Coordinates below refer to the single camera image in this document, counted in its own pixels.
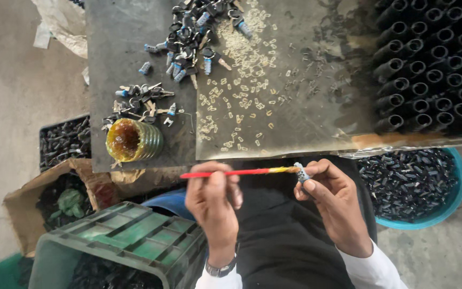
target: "green plastic crate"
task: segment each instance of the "green plastic crate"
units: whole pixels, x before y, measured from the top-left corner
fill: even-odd
[[[83,252],[156,275],[164,289],[193,288],[206,237],[193,221],[124,202],[40,237],[30,289],[66,289]]]

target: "blue bucket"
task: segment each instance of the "blue bucket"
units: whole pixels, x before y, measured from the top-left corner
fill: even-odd
[[[182,218],[193,220],[196,219],[190,213],[190,211],[185,207],[186,199],[186,189],[179,189],[176,191],[171,191],[165,194],[161,194],[157,197],[152,198],[143,202],[141,205],[144,207],[158,207],[165,210],[168,210]]]
[[[383,225],[389,228],[401,229],[401,230],[419,230],[427,227],[434,226],[439,222],[442,222],[459,207],[462,202],[462,158],[456,149],[442,149],[450,153],[454,157],[455,171],[454,175],[457,176],[458,182],[452,188],[452,191],[448,195],[447,203],[440,208],[439,211],[434,212],[426,217],[415,220],[414,223],[403,222],[401,220],[387,220],[379,217],[375,217],[377,224]]]

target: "person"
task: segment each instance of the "person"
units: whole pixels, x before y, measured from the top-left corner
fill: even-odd
[[[295,174],[239,178],[216,161],[192,167],[213,173],[187,185],[185,205],[209,247],[196,289],[407,288],[375,244],[372,203],[355,162],[299,160],[311,177],[303,186]]]

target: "black pants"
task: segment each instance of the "black pants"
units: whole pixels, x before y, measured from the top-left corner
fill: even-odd
[[[356,182],[359,206],[372,240],[377,242],[374,211],[353,160],[336,156],[248,161],[235,169],[304,166],[327,158]],[[299,202],[295,174],[243,176],[238,273],[244,288],[353,288],[334,243],[312,201]]]

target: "yellow grease jar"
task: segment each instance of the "yellow grease jar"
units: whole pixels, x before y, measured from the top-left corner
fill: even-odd
[[[163,135],[157,127],[129,118],[117,120],[106,135],[106,150],[120,162],[152,158],[162,147]]]

